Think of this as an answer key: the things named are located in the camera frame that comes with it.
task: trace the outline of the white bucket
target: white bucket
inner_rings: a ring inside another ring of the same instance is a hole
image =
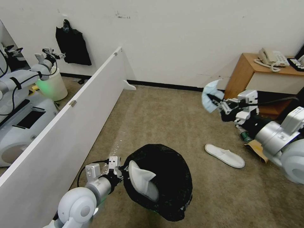
[[[52,67],[51,73],[54,73],[55,70],[56,67]],[[59,68],[48,80],[41,81],[38,79],[36,85],[44,96],[51,98],[53,101],[62,100],[67,96],[67,89],[60,75]]]

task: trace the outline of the white cloth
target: white cloth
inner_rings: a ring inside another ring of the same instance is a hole
[[[216,110],[217,106],[212,103],[212,101],[207,96],[207,94],[214,95],[214,96],[220,98],[221,100],[224,98],[224,93],[222,91],[217,90],[217,88],[216,88],[218,82],[219,82],[219,80],[208,83],[204,87],[204,90],[202,93],[202,104],[209,113]]]

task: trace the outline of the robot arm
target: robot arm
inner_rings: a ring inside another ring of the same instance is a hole
[[[265,156],[281,167],[289,180],[304,184],[304,139],[296,140],[298,130],[304,126],[304,108],[297,107],[278,124],[259,116],[255,90],[246,90],[233,99],[207,96],[219,109],[223,121],[233,121],[246,129],[261,143]]]
[[[31,70],[17,70],[0,79],[0,100],[5,93],[26,88],[39,78],[43,81],[48,80],[56,59],[65,57],[64,54],[54,54],[50,48],[44,48],[42,51],[46,53],[46,57],[42,54],[35,54],[39,63],[35,64]]]
[[[98,163],[85,166],[86,186],[68,191],[59,202],[59,218],[44,228],[80,228],[90,222],[123,178],[119,170],[120,157],[111,156],[107,161],[109,169],[105,175],[101,175]]]

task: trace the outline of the white telephone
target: white telephone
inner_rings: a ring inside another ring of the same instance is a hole
[[[268,67],[272,72],[279,72],[279,67],[289,66],[289,62],[285,56],[279,51],[272,51],[267,48],[262,48],[258,54],[259,59],[255,59],[254,62],[261,66]]]

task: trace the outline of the black trash bag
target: black trash bag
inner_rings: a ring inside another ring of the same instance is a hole
[[[168,221],[184,219],[186,207],[192,199],[192,179],[183,157],[162,144],[147,144],[129,155],[124,167],[127,167],[131,160],[135,161],[139,168],[156,174],[151,182],[159,191],[159,200],[153,202],[138,193],[126,173],[123,176],[123,183],[129,197]]]
[[[68,20],[64,20],[62,28],[56,27],[56,40],[61,53],[66,54],[65,62],[92,65],[82,33],[73,29]]]

